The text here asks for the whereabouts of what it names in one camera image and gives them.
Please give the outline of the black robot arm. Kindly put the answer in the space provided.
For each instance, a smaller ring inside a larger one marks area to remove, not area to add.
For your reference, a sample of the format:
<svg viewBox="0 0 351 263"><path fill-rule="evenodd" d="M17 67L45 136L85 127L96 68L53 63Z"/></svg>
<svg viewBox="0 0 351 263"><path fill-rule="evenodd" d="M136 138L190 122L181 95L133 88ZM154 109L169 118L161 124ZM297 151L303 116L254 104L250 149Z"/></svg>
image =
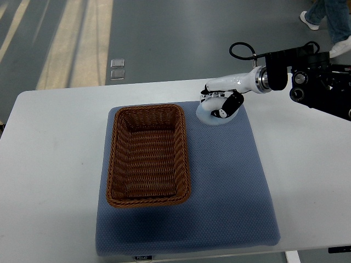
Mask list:
<svg viewBox="0 0 351 263"><path fill-rule="evenodd" d="M265 53L268 85L272 90L286 87L291 69L292 101L350 120L350 65L333 64L328 52L316 42Z"/></svg>

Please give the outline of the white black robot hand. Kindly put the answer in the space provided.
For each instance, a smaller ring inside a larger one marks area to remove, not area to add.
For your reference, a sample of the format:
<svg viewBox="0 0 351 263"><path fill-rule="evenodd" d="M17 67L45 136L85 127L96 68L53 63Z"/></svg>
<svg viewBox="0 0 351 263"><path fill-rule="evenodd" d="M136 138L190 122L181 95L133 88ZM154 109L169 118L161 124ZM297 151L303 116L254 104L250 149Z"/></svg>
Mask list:
<svg viewBox="0 0 351 263"><path fill-rule="evenodd" d="M238 73L215 78L205 84L200 99L229 96L243 96L254 92L264 94L270 92L267 69L265 66L254 67L249 73Z"/></svg>

